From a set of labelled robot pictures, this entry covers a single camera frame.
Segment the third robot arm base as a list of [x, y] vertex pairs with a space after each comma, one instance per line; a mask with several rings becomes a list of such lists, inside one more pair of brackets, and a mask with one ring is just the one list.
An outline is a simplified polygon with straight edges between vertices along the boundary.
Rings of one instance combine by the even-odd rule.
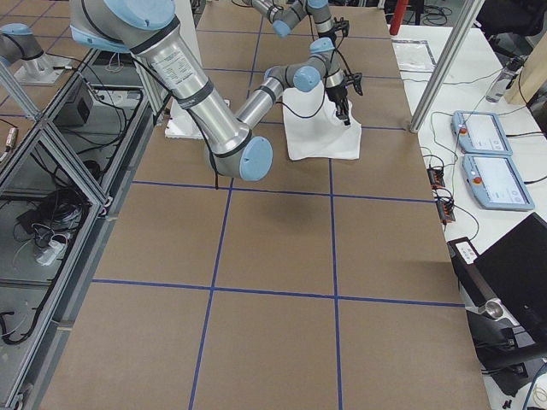
[[29, 26], [10, 23], [1, 26], [1, 64], [11, 67], [17, 62], [22, 66], [14, 76], [22, 85], [53, 85], [72, 66], [70, 58], [47, 54]]

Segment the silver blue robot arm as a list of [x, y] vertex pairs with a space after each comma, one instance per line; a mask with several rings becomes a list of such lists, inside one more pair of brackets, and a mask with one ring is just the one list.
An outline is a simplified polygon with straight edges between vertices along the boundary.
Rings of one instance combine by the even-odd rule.
[[264, 82], [236, 113], [181, 37], [172, 1], [72, 1], [71, 31], [79, 44], [144, 59], [158, 74], [158, 83], [195, 121], [215, 173], [257, 181], [268, 174], [274, 153], [271, 143], [252, 130], [283, 91], [308, 92], [324, 85], [336, 117], [349, 125], [347, 87], [359, 88], [362, 76], [340, 66], [338, 46], [347, 37], [350, 23], [333, 17], [327, 1], [296, 1], [288, 9], [272, 1], [247, 4], [266, 17], [282, 38], [311, 17], [318, 38], [309, 47], [307, 61], [268, 69]]
[[273, 1], [249, 0], [244, 4], [251, 6], [265, 17], [273, 30], [285, 38], [305, 18], [311, 17], [320, 38], [336, 41], [335, 24], [327, 0], [295, 1], [288, 9]]

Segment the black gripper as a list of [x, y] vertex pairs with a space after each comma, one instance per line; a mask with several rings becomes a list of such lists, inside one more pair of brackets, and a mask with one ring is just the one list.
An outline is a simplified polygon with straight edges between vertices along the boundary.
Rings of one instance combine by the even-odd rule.
[[327, 87], [326, 93], [329, 100], [335, 104], [337, 118], [343, 121], [346, 126], [349, 126], [351, 121], [345, 81], [343, 80], [338, 85]]

